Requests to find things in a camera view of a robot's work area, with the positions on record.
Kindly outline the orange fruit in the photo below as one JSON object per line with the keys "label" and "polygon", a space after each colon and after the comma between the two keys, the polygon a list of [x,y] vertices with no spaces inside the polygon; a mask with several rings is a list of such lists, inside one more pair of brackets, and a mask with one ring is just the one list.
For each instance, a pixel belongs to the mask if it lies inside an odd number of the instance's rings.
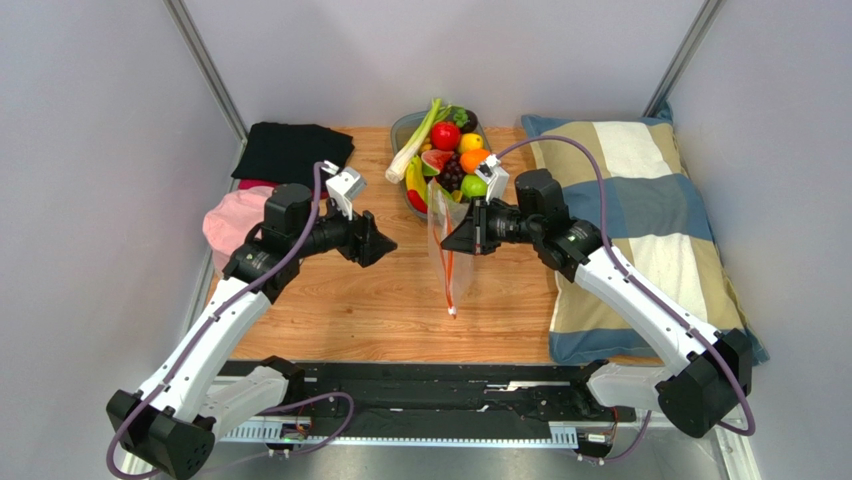
{"label": "orange fruit", "polygon": [[478,166],[490,155],[490,151],[482,148],[468,150],[461,154],[459,162],[465,173],[474,174]]}

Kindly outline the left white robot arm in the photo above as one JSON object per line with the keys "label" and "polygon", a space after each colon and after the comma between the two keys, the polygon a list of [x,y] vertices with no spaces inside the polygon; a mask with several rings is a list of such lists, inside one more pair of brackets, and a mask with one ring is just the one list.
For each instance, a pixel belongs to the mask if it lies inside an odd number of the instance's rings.
{"label": "left white robot arm", "polygon": [[[125,479],[114,460],[117,448],[152,466],[152,474],[190,479],[217,441],[254,416],[298,410],[311,404],[304,371],[271,356],[247,376],[210,389],[248,329],[276,302],[310,256],[336,250],[368,267],[396,249],[377,229],[374,216],[355,212],[366,183],[345,171],[323,187],[276,187],[262,221],[231,255],[210,302],[180,344],[135,392],[116,391],[107,405],[114,428],[106,453],[110,473]],[[319,195],[328,211],[319,213]]]}

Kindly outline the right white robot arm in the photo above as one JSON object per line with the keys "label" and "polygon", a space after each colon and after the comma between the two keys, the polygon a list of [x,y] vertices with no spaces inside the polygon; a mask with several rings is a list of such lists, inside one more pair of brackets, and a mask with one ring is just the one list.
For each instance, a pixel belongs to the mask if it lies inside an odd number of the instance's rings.
{"label": "right white robot arm", "polygon": [[599,363],[585,388],[600,406],[658,411],[693,438],[715,427],[753,435],[756,421],[747,400],[753,351],[747,335],[718,330],[652,285],[614,246],[603,224],[570,214],[561,185],[548,171],[521,174],[515,190],[515,205],[474,198],[442,249],[480,256],[504,243],[528,244],[544,265],[625,320],[663,364]]}

